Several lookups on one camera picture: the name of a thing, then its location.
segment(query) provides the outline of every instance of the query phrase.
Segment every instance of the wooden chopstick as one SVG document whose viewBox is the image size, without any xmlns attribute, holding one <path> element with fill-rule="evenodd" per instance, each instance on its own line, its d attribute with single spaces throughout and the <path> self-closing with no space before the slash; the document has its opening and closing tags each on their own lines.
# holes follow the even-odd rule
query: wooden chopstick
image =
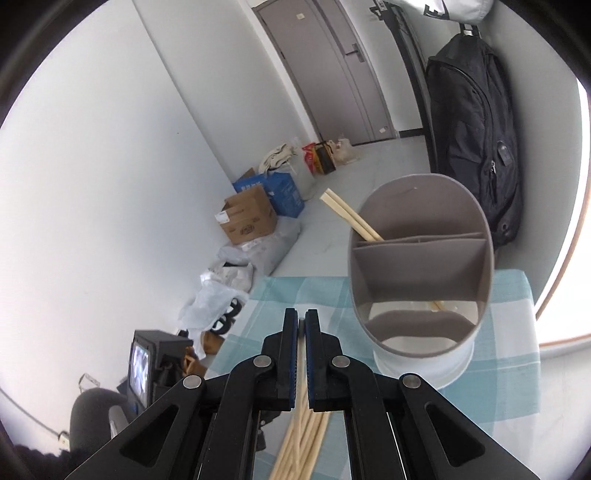
<svg viewBox="0 0 591 480">
<path fill-rule="evenodd" d="M 293 437 L 293 431 L 294 422 L 291 421 L 289 426 L 287 427 L 285 436 L 283 437 L 283 444 L 281 445 L 281 449 L 279 450 L 279 455 L 277 455 L 277 458 L 275 459 L 275 464 L 273 465 L 273 470 L 269 475 L 269 480 L 281 478 L 279 474 L 283 472 L 287 456 L 289 455 L 290 447 L 292 445 L 291 442 Z"/>
<path fill-rule="evenodd" d="M 368 242 L 375 242 L 374 236 L 369 233 L 357 220 L 355 220 L 348 212 L 345 210 L 341 205 L 337 203 L 334 198 L 332 198 L 328 193 L 324 192 L 320 196 L 320 200 L 322 200 L 325 204 L 327 204 L 330 208 L 334 210 L 334 212 L 342 217 L 345 222 L 347 222 L 353 230 L 355 230 L 361 237 L 368 241 Z"/>
<path fill-rule="evenodd" d="M 305 454 L 306 459 L 304 460 L 304 468 L 301 471 L 299 480 L 310 480 L 312 472 L 314 471 L 314 466 L 316 465 L 316 460 L 318 460 L 320 448 L 322 447 L 322 440 L 324 439 L 324 434 L 326 433 L 326 429 L 329 425 L 329 411 L 324 411 L 317 415 L 320 417 L 320 424 L 316 430 L 314 443 L 311 444 L 310 450 L 308 451 L 307 455 Z"/>
<path fill-rule="evenodd" d="M 353 217 L 354 220 L 356 220 L 358 224 L 360 224 L 367 232 L 369 232 L 369 234 L 374 238 L 374 240 L 384 241 L 384 239 L 380 236 L 380 234 L 377 233 L 373 228 L 371 228 L 371 225 L 368 222 L 366 222 L 365 220 L 363 220 L 361 218 L 361 216 L 357 212 L 355 212 L 355 210 L 353 210 L 335 192 L 333 192 L 331 189 L 326 189 L 325 193 L 327 193 L 330 198 L 332 198 L 336 203 L 338 203 L 345 210 L 345 212 L 347 212 L 349 215 L 351 215 L 351 217 Z"/>
</svg>

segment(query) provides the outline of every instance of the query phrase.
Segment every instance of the metal screw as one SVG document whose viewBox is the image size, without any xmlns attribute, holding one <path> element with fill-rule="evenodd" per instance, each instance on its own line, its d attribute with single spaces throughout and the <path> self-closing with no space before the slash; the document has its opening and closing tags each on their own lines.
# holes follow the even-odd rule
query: metal screw
<svg viewBox="0 0 591 480">
<path fill-rule="evenodd" d="M 252 363 L 255 364 L 255 367 L 265 368 L 271 364 L 271 357 L 267 355 L 259 355 L 255 357 Z"/>
<path fill-rule="evenodd" d="M 198 375 L 189 375 L 183 380 L 183 386 L 190 390 L 201 386 L 201 377 Z"/>
<path fill-rule="evenodd" d="M 333 365 L 338 368 L 346 368 L 351 364 L 349 357 L 344 355 L 337 355 L 333 358 Z"/>
<path fill-rule="evenodd" d="M 407 388 L 418 388 L 421 386 L 421 379 L 416 375 L 405 375 L 402 383 Z"/>
</svg>

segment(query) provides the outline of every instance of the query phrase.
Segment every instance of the gray door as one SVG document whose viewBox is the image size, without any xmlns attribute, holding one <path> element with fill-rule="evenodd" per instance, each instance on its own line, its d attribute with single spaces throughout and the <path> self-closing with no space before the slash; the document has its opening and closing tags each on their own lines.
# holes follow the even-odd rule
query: gray door
<svg viewBox="0 0 591 480">
<path fill-rule="evenodd" d="M 381 91 L 335 0 L 276 0 L 259 15 L 324 140 L 393 137 Z"/>
</svg>

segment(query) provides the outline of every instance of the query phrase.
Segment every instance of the backpack zipper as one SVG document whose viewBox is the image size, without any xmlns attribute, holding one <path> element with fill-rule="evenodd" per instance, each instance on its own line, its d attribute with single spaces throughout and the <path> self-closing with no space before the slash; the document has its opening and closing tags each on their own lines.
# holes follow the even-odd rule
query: backpack zipper
<svg viewBox="0 0 591 480">
<path fill-rule="evenodd" d="M 492 143 L 493 143 L 492 137 L 495 135 L 495 120 L 493 119 L 493 116 L 492 116 L 491 102 L 488 99 L 487 95 L 482 91 L 482 89 L 478 86 L 478 84 L 474 81 L 474 79 L 472 77 L 470 77 L 462 69 L 460 69 L 460 68 L 456 67 L 455 65 L 452 65 L 446 61 L 438 60 L 433 57 L 431 57 L 429 60 L 431 60 L 433 62 L 440 63 L 445 68 L 448 68 L 450 70 L 458 72 L 460 75 L 462 75 L 468 81 L 468 83 L 470 85 L 472 85 L 474 87 L 474 90 L 478 93 L 478 96 L 484 100 L 483 103 L 488 107 L 488 117 L 491 119 L 491 134 L 489 136 L 489 140 L 490 140 L 490 146 L 491 146 L 491 148 L 493 148 L 492 147 Z M 490 169 L 489 173 L 490 173 L 490 182 L 489 183 L 491 185 L 492 201 L 496 205 L 496 201 L 497 201 L 497 198 L 496 198 L 496 163 L 495 163 L 494 153 L 491 158 L 491 169 Z"/>
</svg>

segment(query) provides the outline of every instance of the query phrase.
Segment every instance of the label sticker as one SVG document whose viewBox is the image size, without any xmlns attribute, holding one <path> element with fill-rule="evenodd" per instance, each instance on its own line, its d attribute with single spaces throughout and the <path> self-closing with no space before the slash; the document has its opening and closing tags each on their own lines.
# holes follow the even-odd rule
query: label sticker
<svg viewBox="0 0 591 480">
<path fill-rule="evenodd" d="M 228 214 L 226 212 L 217 213 L 216 220 L 220 225 L 222 223 L 228 223 L 230 221 L 230 219 L 228 218 Z"/>
</svg>

